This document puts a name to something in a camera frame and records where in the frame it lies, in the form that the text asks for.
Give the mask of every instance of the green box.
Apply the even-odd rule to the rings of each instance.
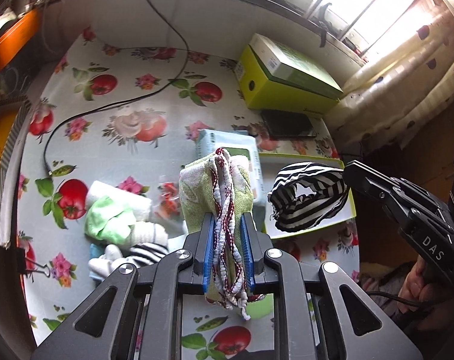
[[[330,74],[301,52],[259,34],[254,34],[249,44],[273,81],[331,99],[342,96],[342,90]]]
[[[339,102],[338,99],[273,81],[249,45],[240,57],[235,74],[250,109],[277,109],[322,117]]]

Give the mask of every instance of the pea pod print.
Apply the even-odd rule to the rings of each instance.
[[[52,176],[53,177],[66,176],[67,174],[72,173],[76,168],[77,167],[74,165],[63,165],[60,168],[52,171]]]
[[[228,317],[217,317],[217,318],[211,319],[210,321],[204,323],[203,325],[200,325],[195,330],[197,332],[205,332],[206,330],[215,329],[216,327],[223,325],[225,323],[225,321],[227,321],[227,319],[228,319]]]

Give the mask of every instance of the white wall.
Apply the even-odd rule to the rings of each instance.
[[[152,2],[171,18],[175,0]],[[167,25],[144,0],[65,0],[61,7],[60,2],[50,5],[45,17],[47,43],[59,50],[59,55],[89,25],[99,39],[116,47],[166,45]],[[177,7],[173,25],[192,50],[238,59],[253,33],[258,32],[319,61],[339,85],[360,68],[358,60],[331,36],[328,39],[332,43],[319,48],[317,34],[262,7],[241,0],[179,0]],[[184,47],[173,31],[170,40],[170,46]]]

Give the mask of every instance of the black phone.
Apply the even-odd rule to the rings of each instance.
[[[314,138],[317,133],[305,114],[263,109],[260,112],[269,135],[277,140]]]

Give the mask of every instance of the blue gripper pad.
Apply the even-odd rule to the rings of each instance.
[[[209,237],[207,238],[207,244],[205,245],[205,256],[203,259],[203,279],[202,286],[203,292],[206,294],[209,289],[210,277],[212,276],[212,264],[213,264],[213,232],[215,230],[215,220],[212,217],[209,227]]]
[[[255,289],[254,259],[252,256],[252,249],[250,247],[247,224],[245,223],[243,215],[240,217],[240,238],[242,240],[242,256],[244,258],[245,281],[249,291],[253,292]]]

